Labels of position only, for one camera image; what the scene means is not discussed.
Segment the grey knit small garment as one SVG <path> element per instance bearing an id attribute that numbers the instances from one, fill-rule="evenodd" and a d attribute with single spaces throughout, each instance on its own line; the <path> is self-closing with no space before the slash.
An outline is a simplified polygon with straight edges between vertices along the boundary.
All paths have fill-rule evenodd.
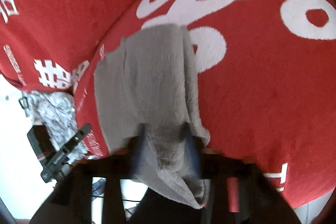
<path id="1" fill-rule="evenodd" d="M 187 28 L 165 24 L 122 40 L 94 71 L 102 134 L 114 152 L 145 125 L 145 140 L 132 179 L 195 209 L 207 202 L 210 184 L 197 175 L 182 136 L 188 126 L 210 141 L 198 107 L 195 57 Z"/>

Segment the white patterned cloth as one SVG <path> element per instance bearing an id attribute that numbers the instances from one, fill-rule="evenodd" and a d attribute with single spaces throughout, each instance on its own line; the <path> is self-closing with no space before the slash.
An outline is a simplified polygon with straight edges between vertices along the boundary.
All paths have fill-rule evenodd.
<path id="1" fill-rule="evenodd" d="M 23 92 L 19 99 L 32 126 L 45 125 L 50 141 L 58 151 L 78 132 L 75 101 L 66 92 Z"/>

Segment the red blanket with white lettering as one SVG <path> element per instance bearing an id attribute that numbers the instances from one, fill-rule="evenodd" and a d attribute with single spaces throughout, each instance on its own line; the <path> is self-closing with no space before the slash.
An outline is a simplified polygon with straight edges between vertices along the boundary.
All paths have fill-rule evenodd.
<path id="1" fill-rule="evenodd" d="M 256 159 L 292 207 L 335 188 L 333 0 L 1 0 L 1 73 L 19 90 L 72 89 L 104 157 L 96 65 L 164 23 L 190 30 L 213 149 Z"/>

